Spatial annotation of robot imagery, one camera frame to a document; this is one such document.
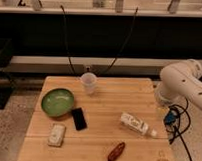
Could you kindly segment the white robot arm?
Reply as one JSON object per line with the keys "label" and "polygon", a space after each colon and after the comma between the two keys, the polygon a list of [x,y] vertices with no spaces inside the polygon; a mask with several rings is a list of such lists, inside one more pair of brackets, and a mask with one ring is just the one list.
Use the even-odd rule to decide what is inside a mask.
{"label": "white robot arm", "polygon": [[155,88],[160,105],[171,105],[185,97],[202,110],[202,65],[198,60],[188,59],[168,64],[160,72],[161,81]]}

